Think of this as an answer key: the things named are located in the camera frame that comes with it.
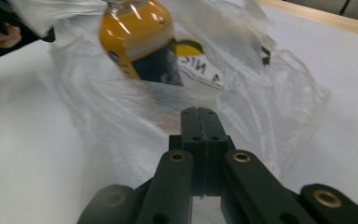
table surface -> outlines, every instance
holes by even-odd
[[[323,183],[358,203],[358,27],[320,11],[328,20],[313,20],[314,9],[262,3],[279,48],[332,92],[324,122],[283,184],[299,191]],[[44,42],[0,58],[0,223],[75,223],[82,210],[80,138],[64,104],[34,74],[50,66]]]

